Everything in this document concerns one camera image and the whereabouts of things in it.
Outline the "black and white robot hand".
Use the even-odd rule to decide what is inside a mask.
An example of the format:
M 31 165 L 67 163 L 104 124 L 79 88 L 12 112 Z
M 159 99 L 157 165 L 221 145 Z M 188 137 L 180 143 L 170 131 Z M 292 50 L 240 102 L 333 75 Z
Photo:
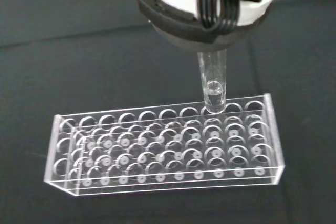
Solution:
M 194 52 L 228 48 L 264 22 L 274 0 L 136 0 L 171 43 Z

